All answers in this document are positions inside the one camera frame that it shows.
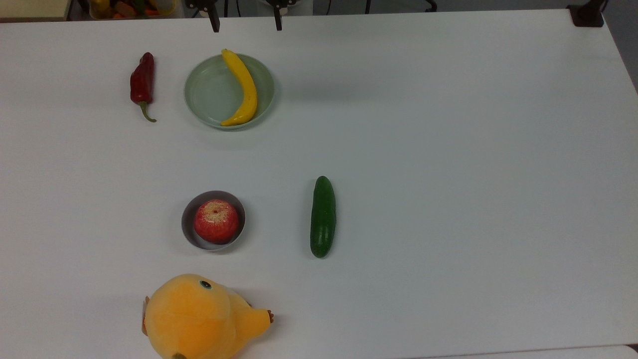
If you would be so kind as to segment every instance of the light green bowl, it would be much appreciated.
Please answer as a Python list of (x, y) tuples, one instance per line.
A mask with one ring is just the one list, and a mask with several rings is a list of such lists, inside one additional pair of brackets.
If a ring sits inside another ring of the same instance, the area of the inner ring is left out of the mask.
[(186, 105), (206, 125), (222, 130), (235, 130), (256, 123), (271, 105), (275, 93), (274, 80), (268, 68), (256, 59), (237, 54), (244, 62), (257, 88), (257, 111), (247, 123), (222, 126), (244, 99), (244, 92), (221, 55), (200, 63), (188, 75), (184, 87)]

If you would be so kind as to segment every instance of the red chili pepper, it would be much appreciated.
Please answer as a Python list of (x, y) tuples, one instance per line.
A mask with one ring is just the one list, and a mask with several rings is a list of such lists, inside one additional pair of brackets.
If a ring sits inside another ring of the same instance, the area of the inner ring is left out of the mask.
[(142, 108), (142, 114), (150, 122), (157, 122), (146, 113), (146, 107), (153, 103), (153, 79), (155, 76), (155, 61), (150, 52), (140, 59), (140, 64), (131, 74), (131, 101)]

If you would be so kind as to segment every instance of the black clamp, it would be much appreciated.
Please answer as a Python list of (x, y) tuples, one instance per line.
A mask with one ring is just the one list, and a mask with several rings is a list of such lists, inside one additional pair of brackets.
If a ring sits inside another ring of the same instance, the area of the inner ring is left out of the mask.
[(590, 0), (582, 6), (568, 5), (572, 14), (572, 22), (578, 27), (602, 27), (605, 21), (602, 19), (600, 7), (605, 0)]
[[(266, 0), (271, 6), (275, 16), (275, 25), (277, 31), (281, 31), (281, 16), (288, 11), (288, 5), (294, 5), (297, 0)], [(208, 13), (211, 20), (212, 30), (219, 32), (219, 15), (215, 3), (217, 0), (186, 0), (186, 6), (189, 8), (197, 8), (199, 11)]]
[(294, 5), (297, 3), (297, 0), (266, 0), (271, 6), (273, 14), (275, 15), (275, 25), (277, 26), (277, 31), (281, 31), (281, 15), (282, 10), (284, 14), (288, 11), (288, 5)]
[(217, 3), (217, 0), (186, 0), (186, 6), (189, 8), (197, 8), (199, 11), (208, 13), (208, 18), (211, 20), (212, 30), (218, 33), (219, 15), (217, 14), (215, 3)]

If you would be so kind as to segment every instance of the plush toy wing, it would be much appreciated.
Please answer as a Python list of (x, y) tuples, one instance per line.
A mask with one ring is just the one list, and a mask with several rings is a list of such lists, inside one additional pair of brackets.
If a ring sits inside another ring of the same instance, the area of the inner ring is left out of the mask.
[(142, 305), (142, 333), (144, 333), (144, 335), (146, 335), (147, 337), (149, 336), (149, 334), (146, 332), (146, 323), (144, 322), (146, 320), (146, 306), (149, 304), (149, 297), (146, 297), (146, 299), (144, 300), (144, 304)]

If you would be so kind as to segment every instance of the gray bowl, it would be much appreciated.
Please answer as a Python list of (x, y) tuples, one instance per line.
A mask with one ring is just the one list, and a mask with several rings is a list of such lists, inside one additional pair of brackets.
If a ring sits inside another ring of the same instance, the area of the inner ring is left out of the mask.
[[(202, 237), (199, 237), (197, 232), (195, 232), (195, 227), (193, 225), (195, 215), (197, 214), (199, 207), (213, 199), (221, 199), (222, 201), (228, 202), (235, 208), (237, 216), (239, 217), (239, 226), (237, 226), (235, 234), (228, 243), (222, 245), (211, 243)], [(209, 252), (217, 252), (226, 249), (228, 246), (237, 241), (239, 235), (244, 229), (244, 224), (246, 224), (246, 211), (244, 211), (244, 206), (234, 195), (224, 191), (210, 191), (198, 195), (186, 206), (184, 214), (182, 214), (182, 232), (186, 239), (197, 248), (207, 250)]]

